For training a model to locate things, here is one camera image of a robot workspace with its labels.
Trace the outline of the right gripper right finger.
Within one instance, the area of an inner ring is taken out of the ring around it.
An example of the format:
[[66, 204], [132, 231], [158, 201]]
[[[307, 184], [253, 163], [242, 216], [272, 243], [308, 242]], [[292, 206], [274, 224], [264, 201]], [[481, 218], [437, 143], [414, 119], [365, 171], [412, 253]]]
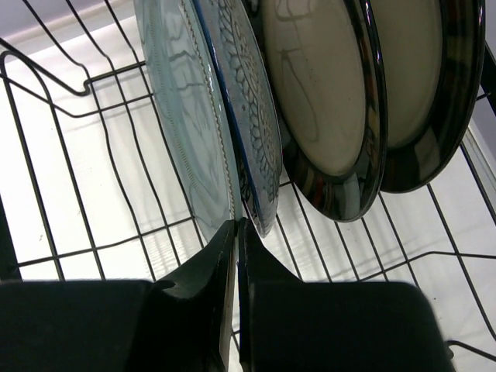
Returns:
[[245, 371], [451, 371], [433, 310], [403, 282], [304, 282], [239, 222]]

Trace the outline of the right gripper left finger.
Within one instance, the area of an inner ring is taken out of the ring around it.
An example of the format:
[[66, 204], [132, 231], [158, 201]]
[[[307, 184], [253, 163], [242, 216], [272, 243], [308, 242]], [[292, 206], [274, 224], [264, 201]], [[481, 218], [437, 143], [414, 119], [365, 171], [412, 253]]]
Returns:
[[3, 371], [225, 371], [237, 224], [162, 279], [1, 286]]

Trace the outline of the black wire dish rack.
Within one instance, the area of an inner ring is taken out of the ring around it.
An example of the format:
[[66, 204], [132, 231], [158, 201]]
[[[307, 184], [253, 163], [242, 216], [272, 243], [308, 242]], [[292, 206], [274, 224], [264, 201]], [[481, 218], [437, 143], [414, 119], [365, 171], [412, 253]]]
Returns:
[[[495, 369], [495, 161], [480, 94], [430, 185], [331, 222], [288, 180], [266, 247], [305, 281], [407, 281], [458, 371]], [[3, 278], [155, 280], [205, 239], [161, 132], [130, 1], [1, 3]]]

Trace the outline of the small black striped plate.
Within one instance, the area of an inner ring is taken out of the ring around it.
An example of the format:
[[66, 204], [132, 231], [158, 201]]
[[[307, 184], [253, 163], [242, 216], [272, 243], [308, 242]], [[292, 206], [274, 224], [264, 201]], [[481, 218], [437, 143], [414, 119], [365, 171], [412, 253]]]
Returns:
[[369, 1], [248, 1], [284, 132], [284, 166], [327, 218], [352, 222], [384, 173], [387, 89]]

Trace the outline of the teal plate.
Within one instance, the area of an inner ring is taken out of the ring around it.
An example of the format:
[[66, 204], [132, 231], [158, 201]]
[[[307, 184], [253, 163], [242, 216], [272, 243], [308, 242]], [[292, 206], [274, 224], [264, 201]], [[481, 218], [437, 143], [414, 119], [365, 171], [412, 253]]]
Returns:
[[222, 92], [191, 1], [135, 1], [164, 136], [192, 215], [206, 240], [243, 215]]

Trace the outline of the blue floral plate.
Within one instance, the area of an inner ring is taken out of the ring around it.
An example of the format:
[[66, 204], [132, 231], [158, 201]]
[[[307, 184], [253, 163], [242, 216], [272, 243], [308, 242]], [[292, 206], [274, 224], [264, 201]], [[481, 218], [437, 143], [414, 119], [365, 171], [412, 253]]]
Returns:
[[282, 147], [263, 58], [241, 1], [196, 1], [239, 154], [250, 218], [265, 237], [277, 214]]

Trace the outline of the large black striped plate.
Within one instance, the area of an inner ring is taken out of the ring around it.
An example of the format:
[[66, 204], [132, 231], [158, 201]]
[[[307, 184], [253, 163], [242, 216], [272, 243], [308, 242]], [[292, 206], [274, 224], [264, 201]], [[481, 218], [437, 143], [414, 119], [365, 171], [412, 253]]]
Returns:
[[417, 190], [448, 165], [467, 131], [481, 82], [483, 1], [372, 1], [387, 85], [381, 190]]

